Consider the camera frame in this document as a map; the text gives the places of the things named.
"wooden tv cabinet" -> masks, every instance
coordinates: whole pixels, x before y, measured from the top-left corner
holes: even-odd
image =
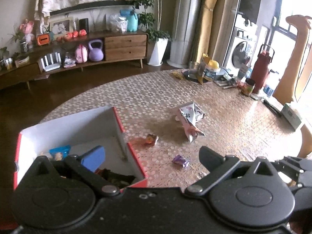
[[[103,41],[104,59],[99,62],[87,61],[85,63],[76,63],[76,66],[70,68],[60,67],[58,69],[45,72],[39,66],[38,60],[45,54],[60,52],[63,55],[66,50],[74,51],[79,44],[87,45],[90,40],[100,39]],[[92,66],[96,64],[111,63],[117,61],[139,60],[140,67],[143,67],[142,59],[146,58],[148,47],[148,35],[138,30],[137,32],[114,33],[111,31],[92,32],[83,37],[70,39],[67,42],[58,43],[53,41],[49,45],[37,46],[27,55],[29,62],[21,67],[13,67],[10,70],[3,68],[0,71],[0,89],[26,82],[28,88],[29,81],[38,77],[44,77],[50,74],[66,71],[70,69]]]

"red thermos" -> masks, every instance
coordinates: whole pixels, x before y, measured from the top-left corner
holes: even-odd
[[[275,51],[273,48],[273,55],[270,57],[269,51],[264,50],[264,47],[269,47],[269,45],[263,44],[259,50],[258,60],[255,62],[255,66],[252,70],[252,74],[250,76],[251,79],[255,81],[255,88],[252,93],[258,94],[261,88],[264,86],[266,78],[269,74],[269,64],[272,62]]]

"black speaker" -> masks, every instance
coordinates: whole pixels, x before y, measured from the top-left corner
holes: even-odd
[[[83,18],[79,20],[79,30],[84,29],[87,34],[89,33],[89,19]]]

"purple candy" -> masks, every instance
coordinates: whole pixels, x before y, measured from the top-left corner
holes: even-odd
[[[177,163],[179,165],[181,165],[183,168],[186,168],[188,167],[190,161],[185,159],[184,157],[180,156],[180,155],[177,155],[173,160],[172,160],[173,163]]]

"blue gripper pad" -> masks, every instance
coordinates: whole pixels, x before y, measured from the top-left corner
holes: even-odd
[[[92,172],[105,161],[105,149],[103,146],[96,146],[79,157],[81,164]]]

